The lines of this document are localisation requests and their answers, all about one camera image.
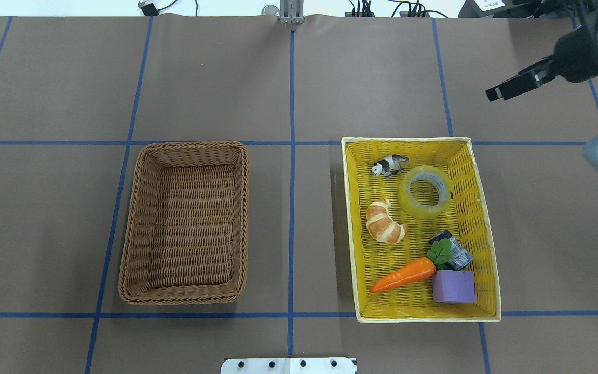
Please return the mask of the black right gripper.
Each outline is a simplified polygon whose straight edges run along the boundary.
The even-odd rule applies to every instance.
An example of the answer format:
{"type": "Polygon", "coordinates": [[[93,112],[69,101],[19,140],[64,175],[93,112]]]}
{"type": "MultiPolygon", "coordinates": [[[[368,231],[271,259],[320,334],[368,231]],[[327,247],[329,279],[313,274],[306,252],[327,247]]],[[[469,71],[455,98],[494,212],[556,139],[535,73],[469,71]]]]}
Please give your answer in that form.
{"type": "Polygon", "coordinates": [[[559,38],[553,54],[521,70],[496,87],[485,90],[490,102],[509,100],[561,76],[570,83],[581,83],[598,76],[598,43],[595,34],[580,26],[559,38]]]}

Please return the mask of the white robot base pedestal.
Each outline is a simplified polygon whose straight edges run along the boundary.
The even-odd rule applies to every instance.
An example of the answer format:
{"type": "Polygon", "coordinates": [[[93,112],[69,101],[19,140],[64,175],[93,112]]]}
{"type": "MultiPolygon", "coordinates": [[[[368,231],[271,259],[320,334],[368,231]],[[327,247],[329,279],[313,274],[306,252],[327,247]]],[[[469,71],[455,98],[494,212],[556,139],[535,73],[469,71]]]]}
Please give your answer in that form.
{"type": "Polygon", "coordinates": [[[227,359],[221,373],[357,373],[357,360],[348,357],[280,357],[227,359]]]}

